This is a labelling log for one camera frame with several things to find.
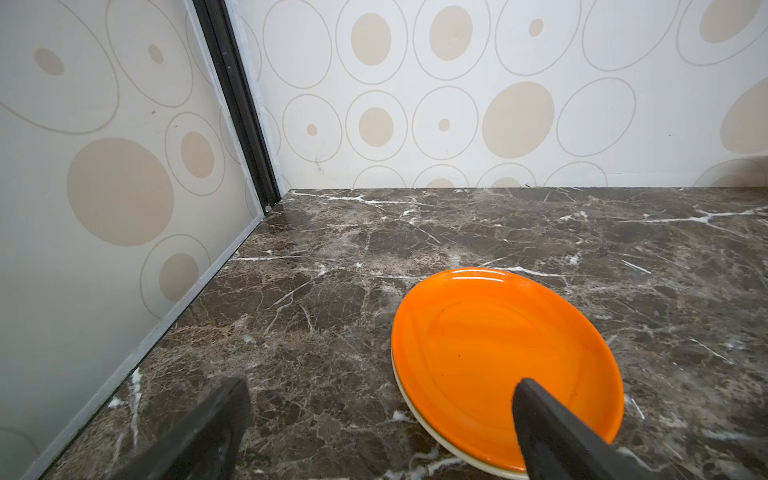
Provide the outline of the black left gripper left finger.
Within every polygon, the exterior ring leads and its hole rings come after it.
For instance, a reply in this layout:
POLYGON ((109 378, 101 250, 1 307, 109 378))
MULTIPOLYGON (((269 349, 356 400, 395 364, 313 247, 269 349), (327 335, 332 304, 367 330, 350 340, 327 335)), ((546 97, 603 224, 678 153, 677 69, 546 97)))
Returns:
POLYGON ((250 422, 247 383, 229 378, 113 477, 231 479, 250 422))

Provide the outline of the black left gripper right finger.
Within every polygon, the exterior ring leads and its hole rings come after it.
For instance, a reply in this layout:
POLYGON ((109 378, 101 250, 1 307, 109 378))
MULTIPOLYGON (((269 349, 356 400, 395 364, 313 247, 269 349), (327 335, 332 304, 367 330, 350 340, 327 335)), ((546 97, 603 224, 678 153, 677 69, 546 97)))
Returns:
POLYGON ((525 378, 511 409, 518 444, 531 479, 652 479, 621 455, 539 383, 525 378))

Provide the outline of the orange plate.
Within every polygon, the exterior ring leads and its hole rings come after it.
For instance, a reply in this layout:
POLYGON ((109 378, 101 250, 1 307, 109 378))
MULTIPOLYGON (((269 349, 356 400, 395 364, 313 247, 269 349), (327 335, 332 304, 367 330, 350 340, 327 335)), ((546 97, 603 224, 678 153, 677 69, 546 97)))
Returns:
POLYGON ((473 467, 526 477, 512 399, 538 382, 604 441, 624 417, 618 364, 575 306, 526 277, 460 268, 428 277, 400 303, 392 327, 398 387, 419 423, 473 467))

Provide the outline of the black vertical frame post left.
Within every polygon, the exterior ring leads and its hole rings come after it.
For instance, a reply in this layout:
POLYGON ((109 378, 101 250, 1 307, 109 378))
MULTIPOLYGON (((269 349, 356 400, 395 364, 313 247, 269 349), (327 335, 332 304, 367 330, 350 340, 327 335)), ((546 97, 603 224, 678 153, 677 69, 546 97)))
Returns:
POLYGON ((281 200, 281 194, 236 38, 236 22, 224 1, 194 0, 192 4, 261 209, 269 213, 281 200))

